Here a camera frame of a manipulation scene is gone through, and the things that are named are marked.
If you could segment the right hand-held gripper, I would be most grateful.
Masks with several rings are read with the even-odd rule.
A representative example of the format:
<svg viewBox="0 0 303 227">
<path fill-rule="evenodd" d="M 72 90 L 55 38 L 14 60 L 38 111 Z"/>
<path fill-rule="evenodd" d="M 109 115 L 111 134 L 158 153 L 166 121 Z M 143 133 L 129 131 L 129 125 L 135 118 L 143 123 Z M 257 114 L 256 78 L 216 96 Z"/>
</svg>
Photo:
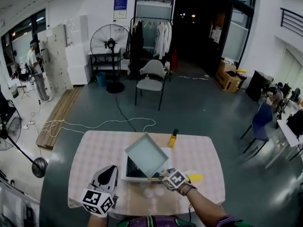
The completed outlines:
<svg viewBox="0 0 303 227">
<path fill-rule="evenodd" d="M 181 190 L 185 186 L 190 186 L 186 175 L 175 168 L 163 170 L 160 173 L 160 180 L 168 190 Z"/>
</svg>

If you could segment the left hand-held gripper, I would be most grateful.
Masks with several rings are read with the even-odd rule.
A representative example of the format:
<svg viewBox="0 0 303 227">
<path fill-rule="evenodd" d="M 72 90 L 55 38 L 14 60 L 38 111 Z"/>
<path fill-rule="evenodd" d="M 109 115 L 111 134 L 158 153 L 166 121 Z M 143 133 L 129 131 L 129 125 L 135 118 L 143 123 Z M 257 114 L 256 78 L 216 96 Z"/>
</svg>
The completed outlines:
<svg viewBox="0 0 303 227">
<path fill-rule="evenodd" d="M 84 209 L 95 216 L 106 216 L 111 209 L 116 207 L 117 181 L 117 166 L 106 166 L 97 171 L 87 188 L 82 191 L 80 202 Z"/>
</svg>

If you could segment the person's right hand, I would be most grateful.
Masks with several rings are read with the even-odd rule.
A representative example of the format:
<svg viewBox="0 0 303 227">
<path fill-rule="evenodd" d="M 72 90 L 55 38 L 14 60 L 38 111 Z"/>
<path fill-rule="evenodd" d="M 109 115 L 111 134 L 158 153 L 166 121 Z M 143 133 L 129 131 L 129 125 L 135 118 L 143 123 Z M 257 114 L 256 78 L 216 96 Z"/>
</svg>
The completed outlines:
<svg viewBox="0 0 303 227">
<path fill-rule="evenodd" d="M 193 186 L 191 183 L 183 183 L 180 187 L 178 187 L 178 192 L 182 196 L 187 196 L 190 190 L 197 189 L 195 186 Z"/>
</svg>

